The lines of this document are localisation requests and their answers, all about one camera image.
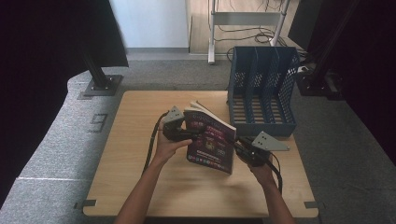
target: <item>metal stand base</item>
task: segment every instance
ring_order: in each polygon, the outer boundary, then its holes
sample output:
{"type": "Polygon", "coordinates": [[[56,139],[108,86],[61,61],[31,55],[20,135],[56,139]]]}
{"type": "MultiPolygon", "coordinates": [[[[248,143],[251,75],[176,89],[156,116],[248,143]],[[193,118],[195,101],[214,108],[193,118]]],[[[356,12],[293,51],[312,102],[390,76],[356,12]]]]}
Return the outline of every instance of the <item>metal stand base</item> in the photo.
{"type": "Polygon", "coordinates": [[[332,76],[326,76],[320,85],[312,85],[311,72],[302,72],[297,74],[296,83],[302,96],[325,96],[328,100],[344,100],[341,92],[335,86],[332,76]]]}
{"type": "Polygon", "coordinates": [[[113,96],[116,94],[117,88],[122,81],[122,75],[107,75],[107,83],[104,87],[97,87],[91,80],[87,89],[84,91],[84,96],[113,96]]]}

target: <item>book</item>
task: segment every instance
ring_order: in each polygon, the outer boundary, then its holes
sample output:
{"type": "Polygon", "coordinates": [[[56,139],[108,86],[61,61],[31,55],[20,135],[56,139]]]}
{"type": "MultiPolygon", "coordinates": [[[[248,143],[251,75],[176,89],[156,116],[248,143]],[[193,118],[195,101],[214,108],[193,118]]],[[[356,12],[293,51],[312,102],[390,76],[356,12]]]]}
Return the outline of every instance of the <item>book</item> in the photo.
{"type": "Polygon", "coordinates": [[[186,129],[202,130],[187,149],[187,160],[231,174],[236,128],[210,112],[198,101],[184,109],[186,129]]]}

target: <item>black curtain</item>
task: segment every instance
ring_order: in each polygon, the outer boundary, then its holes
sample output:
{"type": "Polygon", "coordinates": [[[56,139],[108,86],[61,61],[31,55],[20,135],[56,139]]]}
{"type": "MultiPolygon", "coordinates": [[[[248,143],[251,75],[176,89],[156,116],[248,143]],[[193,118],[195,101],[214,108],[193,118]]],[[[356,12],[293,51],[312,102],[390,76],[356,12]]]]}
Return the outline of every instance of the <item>black curtain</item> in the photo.
{"type": "Polygon", "coordinates": [[[0,6],[0,205],[56,118],[70,77],[128,66],[108,1],[7,1],[0,6]]]}

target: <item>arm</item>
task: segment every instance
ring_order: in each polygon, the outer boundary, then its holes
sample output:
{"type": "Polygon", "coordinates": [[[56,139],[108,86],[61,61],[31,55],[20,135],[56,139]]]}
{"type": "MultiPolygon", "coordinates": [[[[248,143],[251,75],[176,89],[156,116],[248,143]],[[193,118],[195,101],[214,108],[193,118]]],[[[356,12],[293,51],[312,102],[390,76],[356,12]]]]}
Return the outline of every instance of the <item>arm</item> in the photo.
{"type": "Polygon", "coordinates": [[[135,224],[144,222],[161,169],[178,148],[187,146],[192,142],[191,140],[171,142],[163,136],[162,129],[163,123],[161,122],[154,158],[126,199],[114,223],[135,224]]]}
{"type": "Polygon", "coordinates": [[[295,223],[288,206],[277,189],[271,168],[266,164],[260,167],[248,167],[256,176],[260,185],[262,185],[265,201],[267,201],[268,213],[273,223],[295,223]]]}

